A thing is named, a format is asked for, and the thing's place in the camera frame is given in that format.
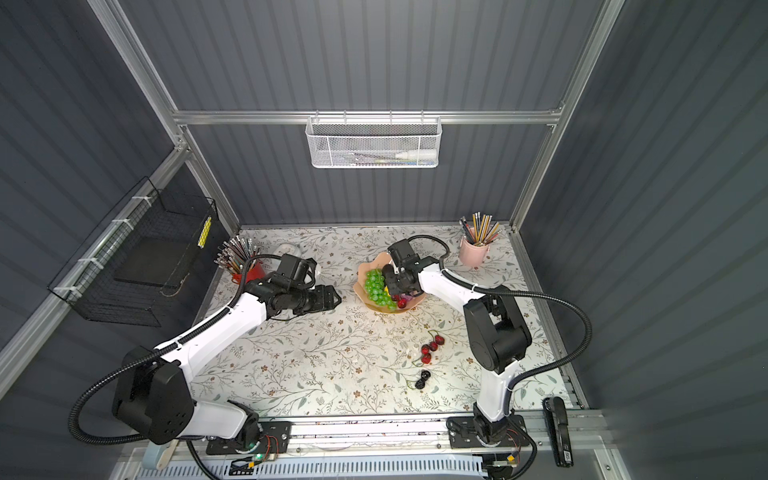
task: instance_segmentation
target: white wire basket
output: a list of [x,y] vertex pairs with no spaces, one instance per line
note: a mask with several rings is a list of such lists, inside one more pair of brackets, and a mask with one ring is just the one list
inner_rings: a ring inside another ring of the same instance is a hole
[[440,118],[410,123],[306,121],[306,140],[317,168],[434,168],[440,153]]

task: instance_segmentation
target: black mesh basket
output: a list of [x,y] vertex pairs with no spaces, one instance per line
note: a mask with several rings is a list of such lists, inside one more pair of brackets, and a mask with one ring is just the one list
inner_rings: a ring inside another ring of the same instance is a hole
[[216,219],[210,198],[152,190],[48,289],[88,320],[160,326]]

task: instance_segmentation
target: floral pattern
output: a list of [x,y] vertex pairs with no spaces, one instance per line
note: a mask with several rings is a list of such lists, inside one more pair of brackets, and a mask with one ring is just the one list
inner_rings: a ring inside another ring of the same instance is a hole
[[[414,310],[399,315],[368,310],[353,292],[357,267],[387,246],[416,233],[446,241],[451,256],[446,266],[464,278],[485,285],[525,289],[515,253],[506,236],[491,245],[485,262],[468,268],[458,262],[461,233],[457,227],[286,228],[244,230],[262,252],[280,243],[300,246],[302,257],[314,258],[317,283],[332,284],[342,296],[333,312],[309,314],[289,322],[267,321],[240,337],[213,359],[192,382],[196,398],[236,400],[263,416],[358,415],[373,413],[458,412],[470,410],[480,389],[481,366],[469,349],[461,313],[429,296]],[[415,241],[420,255],[441,247]],[[267,264],[265,270],[274,268]],[[237,286],[223,275],[209,314],[228,303]],[[516,299],[528,322],[533,345],[522,361],[532,369],[553,360],[538,314],[530,299]],[[434,331],[445,345],[420,362],[420,347]],[[432,378],[418,390],[414,382],[423,368]],[[521,382],[513,398],[516,409],[540,409],[545,396],[571,401],[560,372],[552,370]]]

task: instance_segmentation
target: bowl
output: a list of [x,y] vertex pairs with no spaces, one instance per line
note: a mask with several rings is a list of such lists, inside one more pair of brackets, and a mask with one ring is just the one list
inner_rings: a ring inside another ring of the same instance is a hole
[[369,310],[373,310],[374,312],[379,313],[405,313],[408,310],[412,309],[413,307],[419,305],[424,298],[427,296],[426,293],[423,293],[422,295],[419,295],[417,297],[412,298],[406,303],[405,308],[398,308],[397,310],[390,311],[385,306],[378,306],[375,302],[373,302],[370,298],[368,298],[368,293],[366,293],[366,274],[369,270],[374,270],[381,268],[385,266],[387,263],[392,262],[392,257],[387,252],[381,252],[379,255],[376,256],[376,258],[369,263],[361,263],[360,266],[357,267],[357,282],[353,286],[353,290],[355,290],[355,293],[357,293],[357,296],[360,297],[363,303],[368,307]]

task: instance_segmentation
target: pink cup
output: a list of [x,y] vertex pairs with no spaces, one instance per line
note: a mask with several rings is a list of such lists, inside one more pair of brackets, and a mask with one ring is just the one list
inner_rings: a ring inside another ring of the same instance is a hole
[[[474,234],[475,229],[470,228],[470,231]],[[466,266],[472,268],[481,266],[485,257],[488,255],[491,245],[485,245],[483,247],[475,247],[467,241],[467,237],[462,235],[462,245],[458,249],[458,259],[461,260]]]

